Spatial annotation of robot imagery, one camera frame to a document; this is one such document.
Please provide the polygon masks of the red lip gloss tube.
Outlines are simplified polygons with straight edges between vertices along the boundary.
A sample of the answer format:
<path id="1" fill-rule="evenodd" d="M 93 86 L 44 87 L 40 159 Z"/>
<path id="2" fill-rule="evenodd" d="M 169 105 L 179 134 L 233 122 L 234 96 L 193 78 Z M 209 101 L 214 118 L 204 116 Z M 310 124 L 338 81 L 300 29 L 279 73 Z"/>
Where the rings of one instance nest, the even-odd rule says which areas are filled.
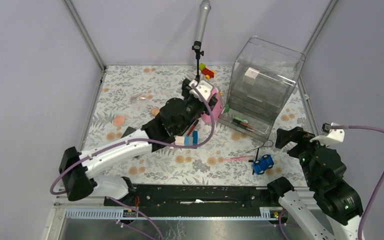
<path id="1" fill-rule="evenodd" d="M 192 126 L 190 127 L 189 131 L 186 134 L 187 136 L 191 135 L 191 133 L 195 130 L 198 123 L 199 123 L 198 119 L 194 121 L 194 123 L 192 124 Z"/>

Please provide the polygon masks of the brown lip gloss tube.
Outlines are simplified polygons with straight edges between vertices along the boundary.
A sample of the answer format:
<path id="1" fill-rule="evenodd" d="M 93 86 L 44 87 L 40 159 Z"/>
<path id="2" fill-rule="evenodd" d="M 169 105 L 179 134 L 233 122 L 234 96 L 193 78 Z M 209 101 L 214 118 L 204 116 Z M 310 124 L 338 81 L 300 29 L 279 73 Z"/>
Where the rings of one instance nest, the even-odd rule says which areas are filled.
<path id="1" fill-rule="evenodd" d="M 250 131 L 250 132 L 254 132 L 254 128 L 253 128 L 252 126 L 247 125 L 247 124 L 244 123 L 244 122 L 241 122 L 241 121 L 239 121 L 239 122 L 232 121 L 232 123 L 233 123 L 234 125 L 236 125 L 236 126 L 242 128 L 242 129 L 244 129 L 244 130 L 247 130 L 247 131 Z"/>

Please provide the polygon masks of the green lip balm tube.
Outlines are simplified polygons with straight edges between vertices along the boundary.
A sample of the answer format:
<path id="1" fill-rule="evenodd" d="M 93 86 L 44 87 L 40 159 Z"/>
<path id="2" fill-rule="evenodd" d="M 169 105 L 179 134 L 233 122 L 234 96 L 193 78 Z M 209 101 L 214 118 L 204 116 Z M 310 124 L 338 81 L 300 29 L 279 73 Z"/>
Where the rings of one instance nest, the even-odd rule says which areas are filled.
<path id="1" fill-rule="evenodd" d="M 244 124 L 248 124 L 249 123 L 248 120 L 243 119 L 243 118 L 241 118 L 239 116 L 235 116 L 234 120 L 239 121 L 239 122 L 244 123 Z"/>

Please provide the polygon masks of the white cardboard box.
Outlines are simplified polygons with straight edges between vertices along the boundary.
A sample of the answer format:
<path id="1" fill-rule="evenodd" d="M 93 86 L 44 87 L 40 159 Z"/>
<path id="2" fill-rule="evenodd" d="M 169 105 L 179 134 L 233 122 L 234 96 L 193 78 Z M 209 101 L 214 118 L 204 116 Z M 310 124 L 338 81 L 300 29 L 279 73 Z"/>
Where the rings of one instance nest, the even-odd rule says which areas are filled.
<path id="1" fill-rule="evenodd" d="M 249 67 L 243 76 L 243 81 L 249 85 L 254 85 L 257 77 L 259 76 L 260 71 L 257 69 L 254 69 L 252 67 Z"/>

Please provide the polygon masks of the clear acrylic makeup organizer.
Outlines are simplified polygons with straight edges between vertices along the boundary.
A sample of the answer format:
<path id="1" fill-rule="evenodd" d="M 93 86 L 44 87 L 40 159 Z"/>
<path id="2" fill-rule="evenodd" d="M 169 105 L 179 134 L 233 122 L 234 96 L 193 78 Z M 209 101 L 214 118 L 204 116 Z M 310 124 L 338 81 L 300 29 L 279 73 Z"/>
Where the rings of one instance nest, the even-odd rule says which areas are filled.
<path id="1" fill-rule="evenodd" d="M 229 112 L 219 116 L 218 122 L 256 140 L 266 142 L 287 100 L 296 88 L 306 59 L 306 53 L 263 40 L 258 36 L 248 39 L 232 67 L 230 83 L 225 93 Z M 260 72 L 254 85 L 243 81 L 248 68 Z M 234 117 L 248 120 L 254 132 L 232 123 Z"/>

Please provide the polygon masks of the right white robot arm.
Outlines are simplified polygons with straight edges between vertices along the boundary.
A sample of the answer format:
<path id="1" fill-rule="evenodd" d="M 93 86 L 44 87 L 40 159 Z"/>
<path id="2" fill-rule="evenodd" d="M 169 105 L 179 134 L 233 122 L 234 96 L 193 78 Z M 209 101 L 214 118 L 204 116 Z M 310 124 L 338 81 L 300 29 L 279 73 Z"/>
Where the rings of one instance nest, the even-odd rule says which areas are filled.
<path id="1" fill-rule="evenodd" d="M 282 149 L 288 143 L 295 146 L 287 154 L 299 160 L 306 184 L 317 206 L 326 215 L 333 232 L 324 227 L 302 202 L 299 194 L 285 177 L 267 184 L 267 201 L 281 205 L 312 240 L 362 240 L 359 228 L 363 205 L 357 191 L 344 179 L 347 167 L 331 145 L 342 143 L 345 130 L 328 124 L 325 135 L 314 135 L 302 127 L 277 129 L 275 147 Z"/>

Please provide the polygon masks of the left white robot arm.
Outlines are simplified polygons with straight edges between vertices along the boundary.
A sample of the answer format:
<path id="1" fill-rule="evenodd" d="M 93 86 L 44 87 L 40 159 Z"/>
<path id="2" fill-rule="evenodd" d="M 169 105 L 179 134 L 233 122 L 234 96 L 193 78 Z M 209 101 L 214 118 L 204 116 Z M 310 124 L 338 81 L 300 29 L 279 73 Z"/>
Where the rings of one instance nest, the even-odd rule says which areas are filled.
<path id="1" fill-rule="evenodd" d="M 197 149 L 214 134 L 216 118 L 213 109 L 219 103 L 216 88 L 206 80 L 186 78 L 181 90 L 182 98 L 170 98 L 152 120 L 119 140 L 92 150 L 78 151 L 74 146 L 67 148 L 50 193 L 66 195 L 71 202 L 96 196 L 117 199 L 124 206 L 132 204 L 135 192 L 128 178 L 106 176 L 103 171 L 164 147 Z M 210 116 L 210 134 L 200 143 L 185 143 L 185 133 L 203 115 Z"/>

